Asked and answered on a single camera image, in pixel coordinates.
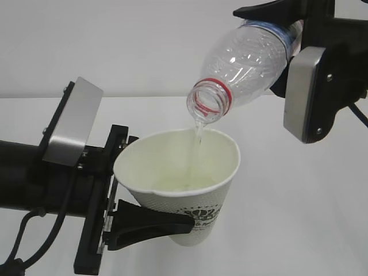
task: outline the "bottle label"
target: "bottle label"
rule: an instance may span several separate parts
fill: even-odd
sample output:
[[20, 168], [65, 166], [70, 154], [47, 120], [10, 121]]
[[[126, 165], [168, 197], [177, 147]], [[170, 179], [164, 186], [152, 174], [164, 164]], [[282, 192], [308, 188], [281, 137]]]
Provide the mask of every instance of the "bottle label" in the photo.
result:
[[289, 26], [288, 28], [281, 27], [277, 24], [263, 22], [263, 21], [256, 21], [256, 20], [244, 20], [241, 24], [241, 27], [244, 26], [254, 26], [258, 28], [262, 28], [273, 33], [277, 36], [281, 42], [284, 44], [287, 54], [287, 59], [289, 60], [294, 54], [294, 51], [298, 48], [300, 43], [300, 34], [302, 32], [302, 22], [297, 21], [293, 25]]

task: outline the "white background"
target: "white background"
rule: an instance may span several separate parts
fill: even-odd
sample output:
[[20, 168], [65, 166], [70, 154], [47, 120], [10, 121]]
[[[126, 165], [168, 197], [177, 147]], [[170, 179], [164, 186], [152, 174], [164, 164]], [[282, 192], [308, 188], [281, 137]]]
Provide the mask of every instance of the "white background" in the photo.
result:
[[[82, 76], [105, 96], [186, 95], [202, 60], [267, 0], [1, 0], [0, 97], [60, 97]], [[367, 19], [360, 0], [336, 16]]]
[[[238, 24], [233, 9], [255, 2], [1, 1], [0, 95], [59, 97], [78, 76], [106, 95], [185, 95], [204, 53]], [[338, 16], [367, 14], [357, 0], [337, 1]], [[0, 99], [0, 139], [38, 144], [58, 102]], [[360, 106], [368, 113], [367, 101]], [[325, 140], [302, 145], [282, 115], [283, 100], [265, 96], [213, 126], [239, 143], [242, 163], [205, 242], [185, 248], [163, 237], [106, 252], [100, 275], [368, 275], [367, 129], [346, 109]], [[104, 98], [89, 144], [103, 146], [112, 124], [144, 137], [193, 122], [183, 97]], [[118, 197], [134, 202], [122, 187]], [[23, 215], [0, 210], [0, 263]], [[29, 223], [20, 258], [38, 249], [54, 219]], [[67, 218], [27, 275], [73, 275], [82, 225]]]

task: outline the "white paper cup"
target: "white paper cup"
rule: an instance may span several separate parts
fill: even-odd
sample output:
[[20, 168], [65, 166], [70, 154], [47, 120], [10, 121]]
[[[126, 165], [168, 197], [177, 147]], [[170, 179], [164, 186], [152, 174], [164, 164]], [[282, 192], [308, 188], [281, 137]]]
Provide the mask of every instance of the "white paper cup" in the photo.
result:
[[[195, 219], [189, 234], [171, 236], [183, 246], [194, 246], [209, 235], [240, 164], [236, 142], [224, 133], [205, 129], [194, 175], [213, 183], [185, 190], [194, 138], [193, 129], [184, 129], [139, 139], [124, 149], [114, 164], [115, 177], [141, 206]], [[155, 188], [168, 179], [169, 186]]]

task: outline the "table surface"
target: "table surface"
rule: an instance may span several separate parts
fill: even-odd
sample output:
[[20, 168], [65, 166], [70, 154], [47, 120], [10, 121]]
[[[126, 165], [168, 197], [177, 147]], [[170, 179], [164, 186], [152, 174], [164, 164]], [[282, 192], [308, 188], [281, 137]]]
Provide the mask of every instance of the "table surface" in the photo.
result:
[[[59, 99], [0, 99], [0, 139], [38, 144]], [[360, 104], [368, 113], [368, 103]], [[100, 275], [368, 275], [367, 129], [341, 111], [330, 135], [303, 145], [282, 126], [283, 100], [264, 96], [212, 127], [232, 136], [242, 155], [223, 210], [206, 241], [181, 247], [168, 237], [105, 251]], [[185, 99], [104, 98], [90, 145], [103, 146], [112, 124], [144, 137], [192, 127]], [[118, 198], [135, 202], [123, 188]], [[0, 210], [0, 259], [24, 212]], [[46, 238], [55, 216], [27, 226], [18, 256]], [[81, 218], [68, 217], [49, 252], [27, 276], [73, 275]]]

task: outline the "plastic bottle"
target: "plastic bottle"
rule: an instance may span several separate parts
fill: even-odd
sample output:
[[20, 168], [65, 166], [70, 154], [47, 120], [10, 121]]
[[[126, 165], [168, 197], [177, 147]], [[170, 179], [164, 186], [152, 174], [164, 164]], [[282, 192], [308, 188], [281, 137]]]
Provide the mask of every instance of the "plastic bottle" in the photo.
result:
[[189, 113], [197, 122], [210, 124], [264, 94], [300, 46], [301, 33], [302, 21], [286, 29], [244, 20], [205, 58], [200, 80], [187, 97]]

